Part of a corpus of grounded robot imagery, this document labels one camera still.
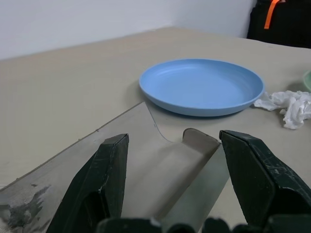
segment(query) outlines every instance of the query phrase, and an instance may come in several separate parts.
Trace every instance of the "crumpled paper towel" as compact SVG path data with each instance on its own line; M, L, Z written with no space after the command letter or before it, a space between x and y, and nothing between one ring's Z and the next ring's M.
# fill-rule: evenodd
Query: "crumpled paper towel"
M309 92L275 92L264 95L254 102L254 106L269 111L282 109L285 128L296 130L303 126L303 120L311 118L311 93Z

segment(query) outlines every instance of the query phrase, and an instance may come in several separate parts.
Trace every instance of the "beige table surface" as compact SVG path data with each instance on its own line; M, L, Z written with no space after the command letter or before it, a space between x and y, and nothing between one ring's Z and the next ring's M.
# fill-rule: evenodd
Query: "beige table surface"
M180 58L244 66L264 79L268 92L297 90L303 73L311 69L309 49L177 28L0 61L0 186L146 100L138 87L141 73ZM207 119L147 104L169 140L181 140L189 127L216 138L219 130L249 133L311 186L311 121L292 131L282 128L277 112L261 109ZM210 216L220 216L231 226L245 222L230 180Z

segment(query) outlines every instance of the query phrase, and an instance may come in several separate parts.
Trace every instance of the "blue plate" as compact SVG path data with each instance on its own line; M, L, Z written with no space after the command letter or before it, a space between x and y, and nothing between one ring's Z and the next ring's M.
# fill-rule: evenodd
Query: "blue plate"
M149 68L139 85L156 105L197 117L216 117L241 111L264 92L254 72L228 62L185 59Z

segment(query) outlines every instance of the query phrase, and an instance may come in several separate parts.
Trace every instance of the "black bag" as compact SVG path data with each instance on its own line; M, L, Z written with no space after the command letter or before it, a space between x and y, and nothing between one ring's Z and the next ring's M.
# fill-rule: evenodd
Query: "black bag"
M271 0L258 0L250 16L247 38L311 48L311 0L277 2L269 23L267 17L272 4Z

